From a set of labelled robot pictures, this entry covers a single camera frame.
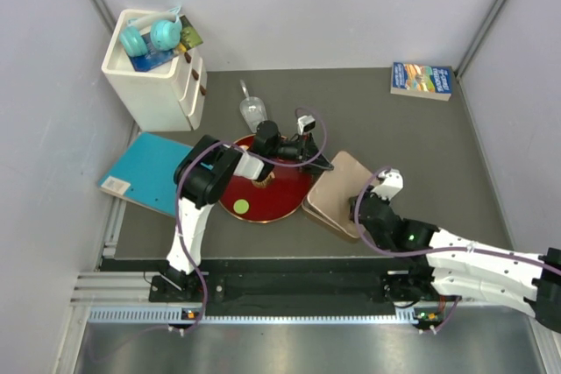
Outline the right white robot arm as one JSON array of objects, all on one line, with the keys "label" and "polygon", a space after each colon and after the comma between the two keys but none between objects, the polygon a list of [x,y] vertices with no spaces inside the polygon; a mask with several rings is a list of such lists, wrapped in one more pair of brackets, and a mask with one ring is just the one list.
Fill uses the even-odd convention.
[{"label": "right white robot arm", "polygon": [[349,200],[350,218],[365,244],[381,255],[407,259],[416,273],[409,290],[510,307],[547,329],[560,330],[560,250],[520,253],[473,242],[434,224],[399,217],[388,199],[364,188]]}]

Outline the beige tin lid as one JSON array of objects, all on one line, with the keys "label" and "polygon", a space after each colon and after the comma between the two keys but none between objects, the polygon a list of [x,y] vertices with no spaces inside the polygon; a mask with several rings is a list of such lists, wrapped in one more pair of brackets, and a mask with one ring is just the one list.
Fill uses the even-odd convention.
[{"label": "beige tin lid", "polygon": [[372,173],[349,152],[340,151],[331,161],[333,171],[324,172],[303,202],[348,236],[360,239],[351,218],[350,199],[359,194]]}]

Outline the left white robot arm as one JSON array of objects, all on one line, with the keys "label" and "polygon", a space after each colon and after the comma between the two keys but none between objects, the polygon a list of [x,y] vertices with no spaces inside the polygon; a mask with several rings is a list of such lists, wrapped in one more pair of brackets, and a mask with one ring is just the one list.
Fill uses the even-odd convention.
[{"label": "left white robot arm", "polygon": [[222,198],[232,178],[263,184],[276,166],[333,169],[323,156],[324,146],[318,146],[311,134],[316,123],[310,114],[299,116],[296,135],[285,139],[275,122],[263,121],[258,124],[251,145],[245,149],[204,135],[176,167],[174,240],[167,254],[167,268],[160,273],[168,282],[168,290],[178,300],[193,299],[198,293],[198,283],[202,292],[207,292],[199,269],[202,237],[210,211]]}]

